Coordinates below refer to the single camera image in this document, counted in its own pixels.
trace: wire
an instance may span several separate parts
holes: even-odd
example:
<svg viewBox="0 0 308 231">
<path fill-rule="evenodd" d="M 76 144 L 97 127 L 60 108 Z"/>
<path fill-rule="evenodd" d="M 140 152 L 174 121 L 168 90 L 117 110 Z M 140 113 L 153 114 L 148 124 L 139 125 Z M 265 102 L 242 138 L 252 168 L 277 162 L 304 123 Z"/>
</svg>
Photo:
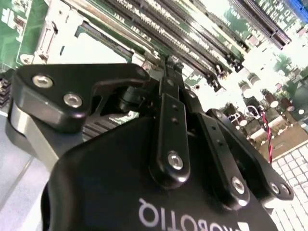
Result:
<svg viewBox="0 0 308 231">
<path fill-rule="evenodd" d="M 271 129 L 269 127 L 269 122 L 265 117 L 265 112 L 262 112 L 262 120 L 264 122 L 265 131 L 268 133 L 268 151 L 269 151 L 269 163 L 271 164 L 273 161 L 272 152 L 273 152 L 273 146 L 271 145 Z"/>
</svg>

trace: memory slot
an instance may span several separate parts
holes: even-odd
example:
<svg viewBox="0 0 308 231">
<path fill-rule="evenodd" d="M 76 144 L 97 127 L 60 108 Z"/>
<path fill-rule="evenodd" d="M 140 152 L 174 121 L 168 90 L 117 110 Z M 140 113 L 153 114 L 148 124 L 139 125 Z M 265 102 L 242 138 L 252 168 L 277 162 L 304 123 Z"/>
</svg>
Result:
<svg viewBox="0 0 308 231">
<path fill-rule="evenodd" d="M 199 56 L 205 57 L 208 61 L 211 62 L 214 66 L 219 65 L 222 70 L 228 71 L 230 68 L 226 65 L 226 55 L 222 58 L 225 59 L 225 62 L 221 62 L 217 57 L 215 57 L 213 54 L 211 54 L 211 49 L 209 47 L 210 43 L 204 43 L 198 37 L 198 34 L 194 34 L 194 36 L 191 36 L 193 32 L 197 33 L 192 27 L 190 28 L 190 33 L 185 31 L 179 24 L 184 24 L 184 26 L 188 25 L 183 22 L 180 18 L 178 18 L 175 14 L 172 14 L 170 9 L 168 12 L 163 14 L 162 10 L 159 10 L 158 8 L 154 7 L 153 5 L 147 3 L 147 1 L 144 0 L 131 0 L 131 2 L 136 3 L 139 6 L 139 11 L 145 15 L 147 15 L 151 20 L 159 22 L 161 25 L 163 25 L 165 28 L 168 29 L 168 33 L 170 33 L 173 37 L 175 37 L 177 40 L 180 40 L 183 44 L 190 45 L 191 49 L 195 49 Z"/>
<path fill-rule="evenodd" d="M 184 51 L 178 45 L 174 44 L 173 41 L 164 37 L 161 33 L 157 31 L 158 28 L 153 28 L 149 26 L 147 22 L 140 19 L 135 13 L 131 10 L 127 9 L 121 3 L 116 0 L 104 0 L 104 3 L 111 8 L 114 12 L 117 12 L 123 18 L 128 18 L 138 30 L 144 30 L 145 34 L 148 34 L 153 39 L 156 39 L 162 45 L 166 46 L 168 50 L 175 56 L 177 56 L 182 62 L 187 64 L 192 69 L 196 70 L 206 78 L 217 78 L 217 73 L 215 70 L 209 70 L 207 65 L 205 65 L 202 61 L 196 59 L 194 55 L 192 55 L 189 51 Z"/>
<path fill-rule="evenodd" d="M 280 50 L 291 42 L 284 31 L 253 0 L 229 0 L 229 2 Z"/>
<path fill-rule="evenodd" d="M 152 36 L 158 38 L 165 43 L 168 47 L 171 47 L 173 51 L 179 50 L 181 53 L 189 55 L 196 60 L 204 69 L 216 74 L 216 63 L 211 62 L 193 48 L 191 41 L 185 41 L 183 38 L 179 38 L 169 29 L 166 29 L 162 25 L 158 24 L 153 18 L 138 6 L 132 4 L 127 0 L 106 0 L 114 7 L 121 9 L 122 12 L 129 15 L 133 22 L 139 24 L 141 28 L 146 30 Z"/>
<path fill-rule="evenodd" d="M 86 31 L 88 34 L 94 36 L 97 38 L 99 41 L 101 41 L 103 44 L 111 48 L 113 51 L 115 51 L 117 54 L 121 55 L 124 57 L 126 60 L 131 60 L 133 57 L 134 53 L 131 51 L 128 51 L 126 48 L 121 46 L 119 43 L 116 41 L 112 40 L 110 37 L 106 36 L 102 32 L 96 30 L 93 28 L 88 22 L 83 22 L 82 25 L 80 26 L 80 29 Z"/>
<path fill-rule="evenodd" d="M 220 53 L 228 55 L 230 53 L 229 49 L 225 47 L 215 36 L 213 36 L 209 31 L 204 29 L 194 18 L 185 12 L 180 6 L 174 3 L 171 0 L 157 0 L 157 3 L 168 7 L 173 11 L 178 17 L 180 17 L 184 22 L 193 25 L 194 29 L 202 35 L 205 41 L 211 44 L 212 47 L 215 47 Z"/>
<path fill-rule="evenodd" d="M 246 51 L 249 50 L 249 46 L 241 39 L 240 36 L 238 36 L 235 32 L 229 29 L 228 25 L 225 24 L 220 18 L 218 18 L 215 14 L 208 11 L 206 7 L 202 4 L 200 0 L 194 0 L 193 4 L 195 7 L 197 7 L 202 13 L 205 14 L 206 17 L 208 17 L 209 20 L 214 22 L 216 25 L 219 26 L 219 28 L 224 31 L 231 39 L 233 39 L 239 46 L 241 46 Z"/>
</svg>

